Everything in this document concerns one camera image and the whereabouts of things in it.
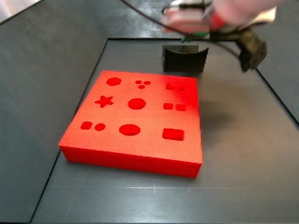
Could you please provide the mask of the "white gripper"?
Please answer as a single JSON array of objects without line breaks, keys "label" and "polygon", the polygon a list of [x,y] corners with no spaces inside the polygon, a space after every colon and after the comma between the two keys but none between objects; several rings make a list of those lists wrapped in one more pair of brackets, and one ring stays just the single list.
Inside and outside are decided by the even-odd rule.
[{"label": "white gripper", "polygon": [[285,0],[173,0],[163,9],[165,32],[233,32],[272,23]]}]

